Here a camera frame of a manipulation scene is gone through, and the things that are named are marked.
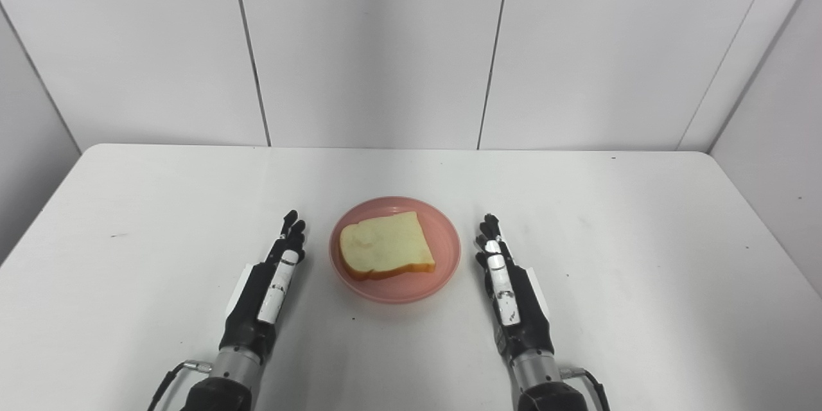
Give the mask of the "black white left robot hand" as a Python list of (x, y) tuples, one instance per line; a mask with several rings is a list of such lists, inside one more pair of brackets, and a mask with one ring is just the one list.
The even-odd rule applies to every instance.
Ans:
[(297, 265), (305, 258), (306, 223), (297, 210), (284, 216), (269, 253), (247, 272), (238, 299), (224, 324), (218, 347), (252, 353), (267, 360), (275, 344), (275, 324)]

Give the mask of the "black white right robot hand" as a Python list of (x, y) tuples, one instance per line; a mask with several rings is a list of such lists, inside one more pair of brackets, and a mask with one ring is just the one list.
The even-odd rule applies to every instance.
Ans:
[(475, 259), (491, 301), (499, 354), (506, 362), (513, 362), (529, 351), (555, 353), (545, 300), (534, 271), (514, 261), (495, 215), (486, 214), (479, 230)]

